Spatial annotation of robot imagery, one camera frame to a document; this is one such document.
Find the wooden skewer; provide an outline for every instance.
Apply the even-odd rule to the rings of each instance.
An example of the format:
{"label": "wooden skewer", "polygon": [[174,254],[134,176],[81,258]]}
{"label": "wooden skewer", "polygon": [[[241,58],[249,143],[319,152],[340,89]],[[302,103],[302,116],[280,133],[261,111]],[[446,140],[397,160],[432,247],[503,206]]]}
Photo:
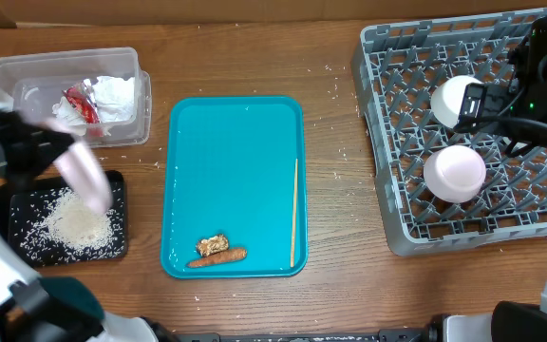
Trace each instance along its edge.
{"label": "wooden skewer", "polygon": [[292,195],[292,240],[291,240],[291,268],[294,267],[294,236],[296,235],[296,188],[299,159],[294,160],[294,194]]}

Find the dish rack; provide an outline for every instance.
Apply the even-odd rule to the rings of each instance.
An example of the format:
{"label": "dish rack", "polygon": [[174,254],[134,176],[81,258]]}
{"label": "dish rack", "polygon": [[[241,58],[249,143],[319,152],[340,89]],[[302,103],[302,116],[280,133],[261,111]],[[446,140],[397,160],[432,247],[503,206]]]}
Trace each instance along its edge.
{"label": "dish rack", "polygon": [[[351,69],[375,157],[375,185],[387,244],[399,256],[458,251],[517,238],[547,237],[547,149],[511,159],[508,141],[454,134],[429,101],[457,75],[507,85],[508,51],[546,9],[369,26]],[[423,166],[434,152],[461,144],[486,164],[482,190],[466,203],[437,199]]]}

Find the carrot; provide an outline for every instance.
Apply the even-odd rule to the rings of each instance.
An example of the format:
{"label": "carrot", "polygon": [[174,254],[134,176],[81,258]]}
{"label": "carrot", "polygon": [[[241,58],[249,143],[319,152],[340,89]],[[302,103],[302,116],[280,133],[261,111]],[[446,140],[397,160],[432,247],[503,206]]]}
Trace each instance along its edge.
{"label": "carrot", "polygon": [[218,265],[225,262],[234,262],[243,260],[246,257],[246,249],[232,248],[227,251],[219,252],[207,257],[191,261],[187,266],[191,268]]}

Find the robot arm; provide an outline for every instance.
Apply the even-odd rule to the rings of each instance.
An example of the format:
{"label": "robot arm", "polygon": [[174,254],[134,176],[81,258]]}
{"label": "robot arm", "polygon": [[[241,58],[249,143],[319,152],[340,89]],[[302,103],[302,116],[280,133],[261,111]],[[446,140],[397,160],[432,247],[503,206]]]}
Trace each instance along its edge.
{"label": "robot arm", "polygon": [[[24,123],[0,104],[0,178],[28,188],[50,164],[85,204],[105,212],[111,190],[85,142],[55,122]],[[140,318],[106,313],[98,300],[73,278],[41,278],[0,236],[0,341],[154,342]]]}
{"label": "robot arm", "polygon": [[[547,146],[547,17],[533,23],[530,34],[510,52],[509,63],[515,66],[509,86],[475,82],[465,87],[452,129],[508,137],[512,142],[505,153],[516,157]],[[440,99],[433,96],[432,107],[450,107],[434,103]],[[515,150],[518,143],[524,146]],[[547,341],[547,283],[540,306],[501,302],[493,314],[450,316],[434,329],[441,337],[437,341]]]}

